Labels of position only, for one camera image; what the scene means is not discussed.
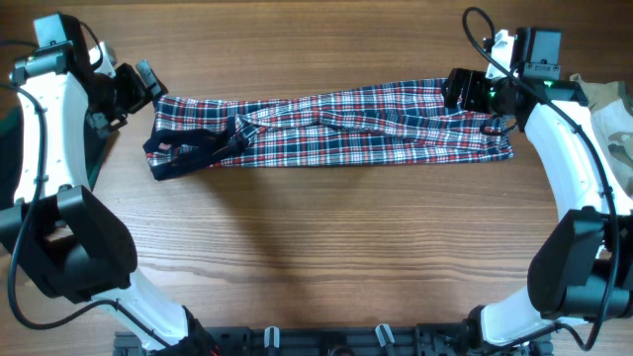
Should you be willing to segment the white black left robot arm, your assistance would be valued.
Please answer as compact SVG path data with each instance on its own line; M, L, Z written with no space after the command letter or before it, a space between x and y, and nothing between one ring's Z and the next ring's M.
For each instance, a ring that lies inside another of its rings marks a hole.
M78 314L101 309L151 355L215 355L214 338L138 269L128 228L92 193L85 132L105 136L165 90L146 62L117 64L102 44L42 41L17 60L23 158L14 204L1 215L12 271Z

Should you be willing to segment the plaid sleeveless shirt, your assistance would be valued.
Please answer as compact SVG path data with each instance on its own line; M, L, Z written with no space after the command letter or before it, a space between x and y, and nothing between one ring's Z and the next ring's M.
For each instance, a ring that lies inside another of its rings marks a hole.
M143 150L153 177L211 167L481 163L513 156L505 122L445 107L441 78L388 82L296 99L195 100L164 95Z

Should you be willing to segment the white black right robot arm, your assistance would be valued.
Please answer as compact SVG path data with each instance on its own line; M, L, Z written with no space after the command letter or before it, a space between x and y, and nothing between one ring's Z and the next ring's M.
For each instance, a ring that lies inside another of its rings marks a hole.
M559 219L525 287L461 322L461 354L518 352L559 330L591 350L607 321L632 315L632 200L599 149L581 85L455 68L441 92L448 108L463 100L494 118L515 117L542 161Z

